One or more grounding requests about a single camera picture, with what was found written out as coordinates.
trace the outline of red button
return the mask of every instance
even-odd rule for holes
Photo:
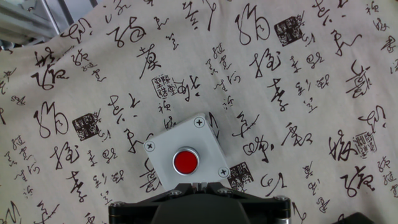
[[[191,174],[198,166],[198,159],[194,153],[182,151],[175,156],[174,166],[182,174]]]

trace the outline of push button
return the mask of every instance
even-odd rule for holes
[[[183,147],[174,155],[173,166],[175,171],[181,175],[192,174],[199,165],[198,153],[189,148]]]

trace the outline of black calligraphy character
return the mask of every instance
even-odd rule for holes
[[[244,138],[244,136],[243,136],[243,134],[246,132],[246,131],[249,131],[249,129],[251,129],[251,127],[253,127],[255,124],[256,124],[256,121],[257,121],[257,119],[259,118],[259,114],[257,115],[257,117],[256,117],[256,119],[250,124],[250,125],[248,125],[248,121],[246,120],[246,119],[244,119],[244,114],[243,114],[243,111],[236,117],[236,118],[240,118],[241,119],[241,123],[242,123],[242,125],[241,125],[241,132],[239,133],[239,134],[232,134],[232,136],[233,137],[236,137],[236,136],[241,136],[242,138]]]
[[[262,187],[270,187],[272,181],[274,181],[273,178],[270,178],[270,179],[267,181],[267,184],[265,185],[262,181],[264,180],[264,178],[266,178],[267,175],[268,175],[268,174],[266,174],[264,177],[261,178],[260,183],[261,183],[261,186],[262,186]],[[284,184],[284,176],[282,175],[282,173],[279,173],[278,176],[279,176],[278,182],[275,184],[275,187],[271,190],[271,192],[269,192],[269,193],[266,195],[266,197],[270,196],[270,195],[273,193],[273,191],[274,191],[274,190],[276,189],[276,187],[278,186],[280,180],[282,180],[282,186],[281,186],[281,188],[283,189],[283,188],[287,187],[287,186]]]
[[[348,47],[351,47],[354,43],[355,43],[355,40],[358,38],[358,37],[360,37],[360,38],[362,38],[362,34],[358,34],[355,38],[354,38],[354,40],[353,40],[353,42],[351,43],[351,44],[347,44],[346,42],[344,42],[344,41],[342,41],[340,44],[339,44],[339,40],[341,39],[341,34],[340,33],[338,33],[337,32],[337,30],[333,30],[333,32],[331,32],[330,33],[331,35],[335,35],[334,36],[334,41],[335,41],[335,43],[336,43],[336,45],[337,45],[337,47],[338,47],[338,50],[336,51],[336,53],[335,54],[337,54],[338,56],[343,56],[343,51],[341,50],[341,48],[344,46],[344,45],[347,45]]]
[[[262,77],[262,73],[261,73],[260,67],[261,67],[262,59],[264,57],[268,57],[267,68],[270,68],[271,71],[274,71],[275,69],[277,69],[280,66],[280,64],[281,64],[280,59],[279,59],[280,52],[277,51],[276,53],[277,53],[277,58],[278,58],[279,62],[278,62],[278,64],[275,67],[274,67],[274,56],[272,56],[271,53],[269,53],[269,48],[267,48],[264,51],[264,53],[263,53],[263,55],[262,55],[262,57],[260,59],[260,62],[257,61],[257,58],[258,58],[259,54],[257,54],[257,53],[254,54],[254,61],[249,66],[252,66],[254,64],[254,62],[256,63],[256,66],[257,66],[256,78]]]
[[[280,90],[280,87],[279,86],[277,86],[277,84],[279,83],[279,81],[280,81],[280,78],[274,78],[274,79],[272,79],[272,81],[274,82],[274,84],[273,85],[271,85],[271,86],[267,86],[267,88],[270,88],[270,87],[275,87],[275,95],[274,95],[274,97],[272,98],[272,100],[271,100],[271,102],[273,102],[276,98],[278,98],[278,102],[279,102],[279,106],[280,106],[280,111],[281,112],[283,112],[283,111],[285,111],[286,110],[286,106],[287,105],[289,105],[288,103],[285,103],[284,105],[282,104],[282,100],[280,99],[281,97],[282,97],[282,95],[285,93],[285,90],[281,90],[281,91],[279,91]]]
[[[42,138],[48,138],[51,135],[51,130],[48,127],[43,125],[44,109],[45,109],[45,115],[49,115],[51,110],[53,111],[52,119],[54,120],[53,125],[55,128],[55,134],[58,134],[58,133],[66,134],[69,130],[69,124],[68,124],[67,117],[61,112],[56,113],[55,102],[53,102],[49,107],[48,103],[45,101],[42,104],[42,110],[40,112],[40,119],[39,119],[39,111],[36,111],[35,114],[33,115],[33,118],[36,119],[37,123],[40,126],[40,128],[39,128],[40,136]]]
[[[206,2],[207,2],[207,5],[209,5],[210,10],[211,10],[210,19],[209,19],[209,25],[207,26],[207,30],[210,31],[211,18],[213,17],[213,12],[216,11],[217,4],[215,2],[213,2],[213,4],[210,5],[208,0],[206,0]]]
[[[150,46],[149,46],[149,49],[148,50],[145,50],[145,48],[140,48],[139,50],[142,52],[140,55],[138,55],[137,57],[140,57],[140,56],[142,56],[142,55],[144,55],[144,54],[147,54],[146,56],[145,56],[145,65],[144,65],[144,69],[142,70],[142,73],[141,73],[141,76],[139,77],[139,79],[141,79],[142,78],[142,76],[143,76],[143,74],[144,74],[144,72],[145,72],[145,69],[146,69],[146,66],[148,65],[148,69],[150,69],[151,71],[153,70],[153,69],[155,69],[155,67],[161,67],[161,65],[159,65],[159,64],[157,64],[157,62],[158,61],[156,61],[156,54],[155,53],[153,53],[153,52],[151,52],[151,50],[153,49],[155,47],[155,44],[151,44]]]
[[[356,190],[355,188],[351,187],[351,184],[353,183],[353,181],[354,181],[354,179],[355,179],[356,177],[359,177],[359,182],[358,182],[358,185],[356,186],[356,188],[357,188],[358,190],[361,188],[361,185],[362,185],[362,184],[364,184],[364,185],[366,185],[367,187],[369,187],[372,191],[375,190],[375,188],[372,187],[372,186],[370,185],[370,183],[373,181],[373,175],[370,175],[370,174],[369,174],[369,175],[367,175],[367,176],[364,178],[364,174],[362,174],[362,171],[363,171],[365,168],[366,168],[366,166],[362,166],[362,168],[359,168],[358,166],[355,166],[356,173],[355,173],[355,175],[353,176],[353,178],[351,178],[351,181],[349,182],[348,185],[347,185],[347,183],[348,183],[348,174],[347,174],[347,175],[344,175],[344,176],[342,176],[342,177],[340,177],[340,179],[344,179],[344,188],[347,190],[347,195],[348,195],[349,197],[355,197],[356,194],[357,194],[357,190]]]
[[[393,38],[393,37],[390,35],[390,36],[388,37],[388,40],[386,40],[386,44],[384,44],[384,46],[383,46],[383,48],[382,48],[381,50],[387,48],[387,51],[388,51],[390,54],[393,53],[393,52],[394,52],[394,47],[396,47],[396,45],[394,45],[394,46],[391,47],[391,44],[393,44],[393,43],[395,43],[395,42],[396,42],[395,38]]]
[[[185,17],[185,19],[188,19],[188,18],[190,17],[190,22],[192,22],[191,26],[194,26],[196,23],[199,22],[199,21],[197,21],[197,19],[194,17],[195,13],[197,13],[197,12],[199,12],[199,11],[195,10],[194,12],[191,13],[191,10],[192,10],[192,2],[191,2],[191,1],[190,1],[188,4],[187,4],[187,2],[182,3],[182,10],[186,10],[188,7],[189,7],[189,9],[188,9],[188,14],[187,14],[187,16]]]
[[[363,66],[361,65],[361,72],[358,73],[358,72],[356,72],[356,71],[354,70],[355,63],[356,63],[356,60],[354,61],[354,63],[353,63],[352,66],[351,66],[351,71],[355,74],[355,76],[354,76],[353,78],[350,78],[350,79],[348,79],[348,80],[346,81],[346,82],[349,82],[349,81],[351,81],[352,79],[354,79],[355,87],[352,88],[352,89],[350,89],[350,90],[348,90],[348,91],[346,92],[346,93],[349,93],[349,92],[355,90],[354,93],[353,93],[353,98],[357,98],[357,97],[359,97],[359,96],[361,96],[361,95],[365,95],[365,93],[367,92],[367,90],[369,90],[369,89],[370,89],[370,86],[372,85],[370,78],[367,78],[367,77],[366,77],[366,72],[367,72],[367,71],[369,70],[369,68],[371,68],[371,67],[369,66],[368,68],[363,69]],[[365,85],[365,84],[366,84],[365,89],[362,90],[361,87],[362,87],[363,85]]]
[[[248,3],[242,12],[242,15],[238,14],[235,18],[235,23],[238,26],[239,30],[239,41],[242,45],[247,45],[250,44],[251,42],[251,36],[245,32],[242,31],[242,26],[243,26],[243,19],[246,13],[246,20],[249,20],[251,17],[252,13],[254,13],[254,25],[256,26],[256,39],[259,40],[267,40],[271,34],[271,30],[269,27],[269,23],[265,17],[258,17],[257,18],[257,12],[256,12],[257,5],[253,6],[253,8],[250,10],[250,3]],[[242,34],[247,38],[247,41],[243,40]]]
[[[141,26],[134,26],[134,27],[132,26],[132,24],[136,20],[137,20],[137,17],[130,16],[129,25],[125,28],[125,30],[121,33],[121,35],[119,37],[118,37],[118,34],[119,34],[120,27],[117,27],[112,32],[107,33],[106,35],[111,35],[114,32],[115,33],[114,34],[114,41],[117,42],[117,46],[119,48],[121,48],[121,47],[124,46],[124,41],[121,40],[123,35],[124,35],[124,33],[126,33],[126,31],[128,29],[131,29],[132,32],[130,34],[130,42],[136,43],[136,42],[140,41],[146,35],[146,32],[145,32],[144,28],[142,28]]]
[[[161,27],[162,25],[166,25],[167,21],[169,20],[169,18],[166,18],[166,20],[165,20],[163,23],[160,23],[160,24],[159,24],[160,19],[159,19],[157,16],[155,16],[154,19],[155,19],[155,21],[156,21],[157,29],[158,29],[158,30],[160,30],[160,27]]]
[[[355,151],[355,149],[351,148],[351,141],[348,141],[347,144],[343,141],[343,131],[340,129],[337,133],[339,135],[339,140],[337,142],[333,142],[333,147],[331,146],[331,137],[329,137],[329,155],[331,155],[333,159],[336,160],[336,150],[339,145],[340,151],[338,153],[337,161],[347,161],[351,151],[353,151],[355,155],[358,155],[358,152]]]
[[[382,161],[377,162],[377,166],[379,168],[379,172],[383,172],[385,167],[388,167],[390,169],[390,160],[386,160],[387,156],[383,156]]]

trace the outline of screw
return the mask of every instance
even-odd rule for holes
[[[121,207],[122,205],[124,205],[125,204],[125,202],[120,202],[120,201],[118,201],[118,202],[113,202],[113,203],[111,203],[109,206],[110,207]]]
[[[288,200],[289,198],[284,195],[278,195],[278,196],[275,196],[274,199],[284,201],[284,200]]]
[[[172,190],[172,191],[169,192],[170,196],[177,196],[177,195],[180,195],[180,194],[182,194],[181,190]]]
[[[230,189],[218,189],[217,192],[219,194],[231,194],[232,190],[230,190]]]
[[[155,143],[152,141],[147,141],[144,144],[144,148],[146,151],[152,152],[153,150],[155,150]]]
[[[203,119],[202,117],[197,117],[193,120],[193,124],[197,128],[202,128],[205,125],[205,119]]]
[[[218,169],[218,175],[222,178],[229,176],[229,169],[227,167],[221,167]]]

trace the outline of cloth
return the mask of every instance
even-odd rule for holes
[[[103,1],[0,52],[3,223],[107,223],[164,191],[142,143],[204,112],[222,181],[293,223],[398,220],[398,2]]]

